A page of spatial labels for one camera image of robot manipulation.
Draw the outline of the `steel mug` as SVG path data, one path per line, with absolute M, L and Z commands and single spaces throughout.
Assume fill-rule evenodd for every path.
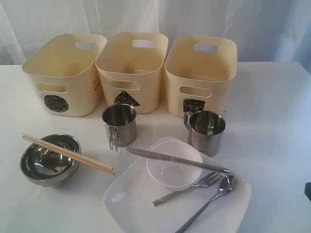
M 203 110 L 185 112 L 184 125 L 188 130 L 188 144 L 208 157 L 217 154 L 226 122 L 221 115 Z
M 111 150 L 118 151 L 118 147 L 126 147 L 135 141 L 136 116 L 134 107 L 125 103 L 116 103 L 103 110 L 102 120 Z

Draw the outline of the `steel table knife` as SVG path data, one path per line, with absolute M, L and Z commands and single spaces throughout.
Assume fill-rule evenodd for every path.
M 230 173 L 229 169 L 227 169 L 227 168 L 223 168 L 223 167 L 219 167 L 219 166 L 213 166 L 210 164 L 200 163 L 200 162 L 196 162 L 196 161 L 191 161 L 191 160 L 187 160 L 187 159 L 183 159 L 183 158 L 178 158 L 175 156 L 168 156 L 165 154 L 156 153 L 156 152 L 152 152 L 149 150 L 142 150 L 142 149 L 137 149 L 137 148 L 132 148 L 132 147 L 127 147 L 126 150 L 128 152 L 134 154 L 134 155 L 137 155 L 140 157 L 145 157 L 148 159 L 185 164 L 185 165 L 189 165 L 189 166 L 200 167 L 203 169 L 208 169 L 208 170 L 220 172 L 223 174 L 229 174 Z

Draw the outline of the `stainless steel bowl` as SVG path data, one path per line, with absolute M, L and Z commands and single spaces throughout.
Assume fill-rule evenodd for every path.
M 55 186 L 70 178 L 80 163 L 37 144 L 31 144 L 20 159 L 20 170 L 36 185 Z

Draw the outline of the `cream bin with triangle mark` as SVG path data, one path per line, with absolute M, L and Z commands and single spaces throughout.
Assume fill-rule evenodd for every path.
M 141 114 L 157 108 L 168 42 L 149 32 L 122 32 L 109 40 L 95 63 L 107 105 L 126 103 Z

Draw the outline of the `white plastic bowl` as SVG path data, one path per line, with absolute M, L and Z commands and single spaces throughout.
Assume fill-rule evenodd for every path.
M 203 161 L 196 149 L 179 140 L 169 139 L 159 142 L 151 146 L 149 150 L 199 163 Z M 154 159 L 147 160 L 147 169 L 152 178 L 171 191 L 187 189 L 202 174 L 202 169 L 199 167 Z

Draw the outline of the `cream bin with square mark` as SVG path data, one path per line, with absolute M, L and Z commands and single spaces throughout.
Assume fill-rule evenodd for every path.
M 213 36 L 185 35 L 165 63 L 167 107 L 171 114 L 208 110 L 220 114 L 237 73 L 237 45 Z

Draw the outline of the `steel fork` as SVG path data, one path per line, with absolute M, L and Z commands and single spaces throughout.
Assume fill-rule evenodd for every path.
M 217 173 L 217 172 L 209 173 L 208 175 L 202 177 L 197 183 L 193 184 L 192 186 L 190 186 L 189 188 L 187 188 L 185 190 L 174 191 L 170 194 L 167 194 L 163 197 L 160 197 L 160 198 L 154 200 L 153 206 L 154 207 L 159 206 L 159 205 L 169 201 L 170 199 L 172 199 L 172 198 L 174 198 L 180 194 L 183 194 L 187 191 L 190 191 L 194 188 L 197 188 L 197 187 L 211 187 L 214 184 L 216 184 L 222 177 L 223 177 L 223 174 L 221 174 L 221 173 Z

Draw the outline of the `steel spoon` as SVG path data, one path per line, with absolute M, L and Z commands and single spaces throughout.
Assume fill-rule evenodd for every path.
M 223 177 L 219 185 L 218 193 L 214 197 L 212 197 L 207 203 L 205 203 L 185 224 L 183 224 L 176 231 L 176 233 L 183 233 L 213 201 L 223 195 L 232 192 L 237 182 L 237 178 L 233 175 Z

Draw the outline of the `cream bin with circle mark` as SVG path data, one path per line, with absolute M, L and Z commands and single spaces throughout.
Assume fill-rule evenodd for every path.
M 69 33 L 51 39 L 22 65 L 45 111 L 82 117 L 103 96 L 95 62 L 107 43 L 96 34 Z

